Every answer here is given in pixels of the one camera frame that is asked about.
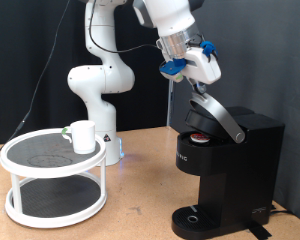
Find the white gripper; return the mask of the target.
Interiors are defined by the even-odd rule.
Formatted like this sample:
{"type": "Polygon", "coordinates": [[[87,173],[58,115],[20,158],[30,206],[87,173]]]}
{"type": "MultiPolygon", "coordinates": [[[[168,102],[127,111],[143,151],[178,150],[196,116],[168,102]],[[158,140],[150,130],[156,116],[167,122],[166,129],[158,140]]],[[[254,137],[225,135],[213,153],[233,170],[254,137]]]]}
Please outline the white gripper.
{"type": "Polygon", "coordinates": [[[201,48],[193,47],[188,50],[185,53],[185,60],[186,66],[181,73],[188,78],[189,83],[198,94],[206,92],[205,84],[210,85],[221,78],[221,70],[216,58],[214,56],[208,58],[203,54],[201,48]]]}

